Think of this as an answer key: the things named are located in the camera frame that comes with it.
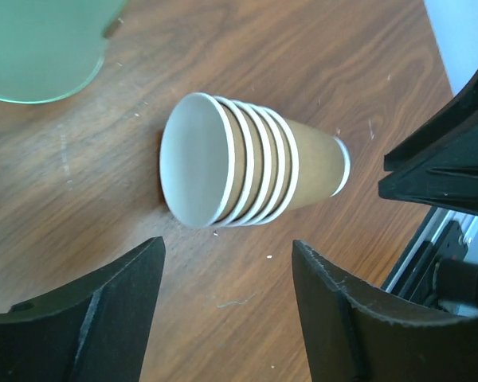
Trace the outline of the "stack of paper cups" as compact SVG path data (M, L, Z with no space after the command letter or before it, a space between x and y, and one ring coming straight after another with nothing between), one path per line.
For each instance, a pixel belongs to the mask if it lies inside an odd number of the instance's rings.
M160 146L165 201L190 228L267 224L337 195L350 171L339 138L268 107L202 92L178 102Z

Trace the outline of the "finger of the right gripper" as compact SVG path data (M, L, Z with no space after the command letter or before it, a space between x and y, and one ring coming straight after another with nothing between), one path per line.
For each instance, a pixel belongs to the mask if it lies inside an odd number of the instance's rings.
M478 69L464 88L385 157L381 198L478 216Z

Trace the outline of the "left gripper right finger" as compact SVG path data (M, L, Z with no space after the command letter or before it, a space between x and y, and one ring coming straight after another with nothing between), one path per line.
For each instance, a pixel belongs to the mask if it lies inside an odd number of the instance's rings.
M301 240L292 274L314 381L478 381L478 316L408 302Z

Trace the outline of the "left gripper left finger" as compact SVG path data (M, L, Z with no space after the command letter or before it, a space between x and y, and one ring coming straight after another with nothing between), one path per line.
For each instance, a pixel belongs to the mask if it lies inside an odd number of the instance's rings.
M137 381L166 249L150 238L0 314L0 381Z

